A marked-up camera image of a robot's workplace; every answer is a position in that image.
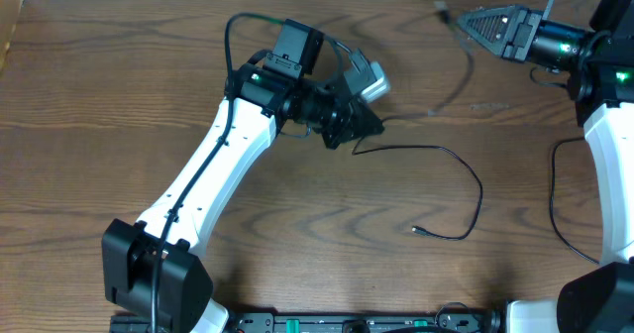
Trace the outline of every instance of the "wooden table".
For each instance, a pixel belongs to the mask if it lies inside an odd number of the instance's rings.
[[[476,206],[469,173],[438,151],[352,157],[317,136],[280,137],[244,178],[204,264],[215,298],[278,311],[413,312],[457,300],[554,297],[594,266],[548,219],[549,152],[578,136],[565,92],[528,79],[530,65],[475,44],[475,73],[434,17],[435,0],[27,0],[0,79],[0,331],[105,331],[120,308],[103,293],[101,235],[133,222],[206,134],[226,77],[228,18],[257,11],[318,25],[379,60],[392,91],[376,144],[446,146],[484,185],[469,238],[413,235],[412,224],[465,231]],[[478,6],[546,0],[445,0]],[[587,25],[598,0],[558,0],[552,18]],[[235,63],[271,47],[278,28],[237,25]],[[325,49],[316,76],[334,57]],[[301,131],[292,128],[288,131]],[[600,208],[587,145],[559,154],[558,221],[600,254]]]

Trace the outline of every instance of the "green led light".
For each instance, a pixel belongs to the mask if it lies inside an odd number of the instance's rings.
[[[630,73],[626,73],[626,72],[622,72],[622,71],[618,71],[618,72],[616,73],[616,78],[617,78],[619,81],[625,81],[625,80],[629,79],[629,78],[630,78],[630,76],[631,76],[631,74],[630,74]]]

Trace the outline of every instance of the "brown tabletop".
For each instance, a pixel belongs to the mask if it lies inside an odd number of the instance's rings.
[[[439,151],[352,157],[318,136],[279,137],[239,185],[204,264],[215,298],[281,312],[418,312],[447,301],[492,307],[554,297],[594,266],[568,250],[548,218],[549,152],[578,136],[574,104],[539,87],[529,64],[472,43],[475,72],[434,16],[435,0],[27,0],[0,78],[0,331],[106,331],[120,310],[103,292],[100,240],[134,222],[196,149],[226,78],[228,18],[293,18],[381,62],[392,91],[377,144],[442,145],[484,186],[462,242],[416,236],[412,224],[462,234],[477,186]],[[546,0],[445,0],[478,6]],[[552,18],[585,26],[598,0],[558,0]],[[234,64],[272,47],[278,28],[239,23]],[[315,76],[328,76],[324,48]],[[289,126],[289,132],[301,132]],[[557,214],[580,249],[600,254],[601,219],[586,144],[558,154]]]

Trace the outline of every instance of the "wooden edge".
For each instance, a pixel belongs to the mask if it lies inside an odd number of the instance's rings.
[[[9,50],[11,37],[16,30],[23,0],[0,0],[0,71]]]

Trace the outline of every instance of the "wood grain surface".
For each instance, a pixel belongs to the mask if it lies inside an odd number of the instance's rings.
[[[530,65],[472,44],[475,72],[434,16],[435,0],[26,0],[0,79],[0,331],[106,331],[100,239],[133,222],[198,146],[222,96],[228,18],[256,11],[319,26],[384,66],[373,104],[394,121],[377,144],[455,151],[484,186],[463,242],[415,236],[412,224],[462,234],[477,186],[439,151],[352,157],[317,136],[278,138],[229,202],[205,267],[230,307],[281,312],[418,312],[447,301],[491,307],[554,297],[594,266],[548,219],[549,152],[578,136],[565,92],[530,82]],[[479,6],[546,0],[445,0]],[[585,26],[598,0],[558,0],[552,18]],[[237,24],[234,63],[271,47],[278,28]],[[316,77],[334,67],[329,50]],[[289,126],[287,131],[301,131]],[[600,254],[601,219],[586,144],[558,154],[557,220]]]

